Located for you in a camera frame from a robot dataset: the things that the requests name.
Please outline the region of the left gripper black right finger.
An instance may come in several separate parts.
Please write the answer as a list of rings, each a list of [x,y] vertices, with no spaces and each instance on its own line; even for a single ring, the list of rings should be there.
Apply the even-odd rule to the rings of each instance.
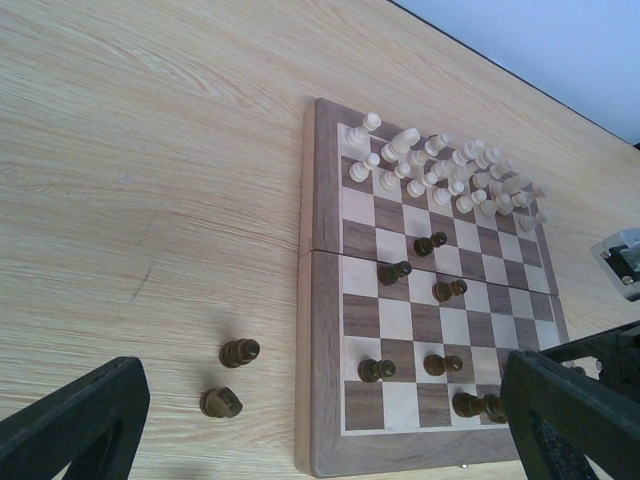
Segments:
[[[536,352],[510,353],[501,400],[529,479],[639,477],[639,404]]]

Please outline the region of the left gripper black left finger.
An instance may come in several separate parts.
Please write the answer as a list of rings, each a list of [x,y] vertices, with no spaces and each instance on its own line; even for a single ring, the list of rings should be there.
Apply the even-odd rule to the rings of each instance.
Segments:
[[[1,477],[126,479],[149,405],[141,361],[114,358],[1,421]]]

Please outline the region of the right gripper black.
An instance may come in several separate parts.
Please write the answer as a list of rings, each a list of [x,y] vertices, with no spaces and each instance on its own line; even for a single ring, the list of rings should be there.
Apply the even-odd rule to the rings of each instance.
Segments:
[[[631,322],[542,351],[557,362],[593,357],[599,382],[621,395],[639,394],[639,323]]]

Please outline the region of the dark piece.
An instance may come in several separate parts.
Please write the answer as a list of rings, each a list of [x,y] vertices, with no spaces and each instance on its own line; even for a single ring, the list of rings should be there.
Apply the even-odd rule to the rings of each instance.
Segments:
[[[466,392],[458,392],[452,398],[452,406],[460,417],[471,418],[484,413],[492,422],[507,422],[502,399],[495,394],[478,397]]]

